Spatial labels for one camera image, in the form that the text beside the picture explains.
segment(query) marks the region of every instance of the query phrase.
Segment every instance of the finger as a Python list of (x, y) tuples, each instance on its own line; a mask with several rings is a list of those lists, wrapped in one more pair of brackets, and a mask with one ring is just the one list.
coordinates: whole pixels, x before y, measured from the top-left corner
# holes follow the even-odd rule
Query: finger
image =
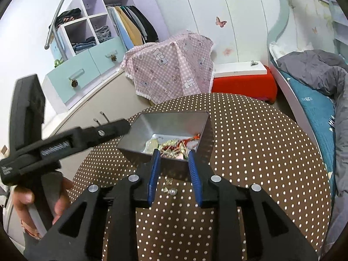
[(27, 205), (32, 204), (34, 199), (34, 194), (27, 188), (17, 186), (13, 192), (13, 206), (19, 218), (32, 229), (36, 229), (36, 226), (30, 217)]
[(74, 184), (72, 183), (72, 181), (70, 181), (66, 177), (63, 178), (63, 180), (62, 180), (63, 189), (72, 189), (73, 186), (74, 186)]
[(60, 197), (54, 206), (54, 211), (58, 216), (61, 216), (63, 212), (70, 206), (70, 199), (65, 189), (62, 189)]
[(60, 216), (56, 215), (52, 221), (52, 225), (54, 225), (58, 221), (59, 218), (60, 218)]

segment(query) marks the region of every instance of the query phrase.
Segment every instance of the white pillow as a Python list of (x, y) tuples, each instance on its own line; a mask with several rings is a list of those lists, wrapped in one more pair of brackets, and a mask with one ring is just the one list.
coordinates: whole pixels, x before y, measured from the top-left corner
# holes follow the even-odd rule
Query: white pillow
[(277, 64), (278, 59), (291, 52), (303, 52), (307, 50), (314, 50), (312, 43), (309, 43), (307, 46), (303, 48), (291, 48), (285, 45), (280, 45), (277, 42), (272, 42), (269, 44), (269, 51)]

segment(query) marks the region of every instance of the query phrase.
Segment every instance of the white box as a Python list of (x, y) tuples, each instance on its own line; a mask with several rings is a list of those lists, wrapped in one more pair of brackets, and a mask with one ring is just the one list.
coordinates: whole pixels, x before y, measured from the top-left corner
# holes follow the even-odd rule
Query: white box
[(214, 65), (214, 78), (237, 75), (267, 74), (267, 69), (260, 61), (257, 65), (251, 66), (251, 62), (230, 62), (227, 64)]

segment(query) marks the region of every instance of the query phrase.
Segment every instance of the round table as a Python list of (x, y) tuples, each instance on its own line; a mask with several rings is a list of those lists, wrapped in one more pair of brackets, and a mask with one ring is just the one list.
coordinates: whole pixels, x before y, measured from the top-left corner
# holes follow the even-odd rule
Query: round table
[[(320, 154), (300, 127), (266, 103), (221, 93), (173, 99), (142, 113), (191, 110), (210, 112), (215, 174), (238, 186), (261, 185), (319, 250), (330, 220), (330, 187)], [(90, 184), (110, 186), (135, 171), (117, 150), (118, 141), (101, 144), (86, 157), (73, 180), (72, 200)], [(176, 196), (163, 192), (169, 183), (160, 177), (152, 207), (137, 209), (139, 260), (210, 260), (214, 210), (198, 208), (191, 183), (173, 180)]]

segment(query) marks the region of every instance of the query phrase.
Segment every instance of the pink checkered fabric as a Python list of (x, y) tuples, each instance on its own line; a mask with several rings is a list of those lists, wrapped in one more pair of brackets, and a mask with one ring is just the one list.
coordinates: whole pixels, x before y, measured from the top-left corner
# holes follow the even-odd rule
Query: pink checkered fabric
[(161, 43), (135, 46), (121, 67), (136, 93), (155, 104), (182, 96), (210, 93), (213, 42), (197, 33), (180, 34)]

